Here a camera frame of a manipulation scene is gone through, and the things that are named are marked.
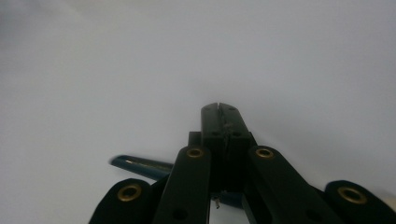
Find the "black mechanical linkage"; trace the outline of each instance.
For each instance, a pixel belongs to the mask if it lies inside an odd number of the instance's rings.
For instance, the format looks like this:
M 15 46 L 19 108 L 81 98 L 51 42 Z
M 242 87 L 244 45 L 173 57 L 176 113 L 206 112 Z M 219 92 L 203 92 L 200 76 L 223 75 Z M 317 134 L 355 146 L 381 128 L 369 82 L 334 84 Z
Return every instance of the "black mechanical linkage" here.
M 210 150 L 184 147 L 169 176 L 153 224 L 207 223 Z
M 206 224 L 209 202 L 245 209 L 255 224 L 394 224 L 396 214 L 369 190 L 334 181 L 311 187 L 271 147 L 257 146 L 239 111 L 226 104 L 201 110 L 175 164 L 118 156 L 111 164 L 155 180 L 127 179 L 99 203 L 90 224 Z

